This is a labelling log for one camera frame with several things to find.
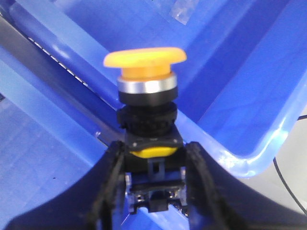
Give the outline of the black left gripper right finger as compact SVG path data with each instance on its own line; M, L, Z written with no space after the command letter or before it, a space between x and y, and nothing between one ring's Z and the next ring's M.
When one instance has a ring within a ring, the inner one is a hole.
M191 230L305 230L307 218L233 177L198 142L185 146Z

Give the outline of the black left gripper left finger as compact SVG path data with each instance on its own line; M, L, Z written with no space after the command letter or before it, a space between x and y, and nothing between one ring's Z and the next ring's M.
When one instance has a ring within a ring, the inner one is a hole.
M113 141L79 181L13 218L7 230L120 230L125 200L124 143Z

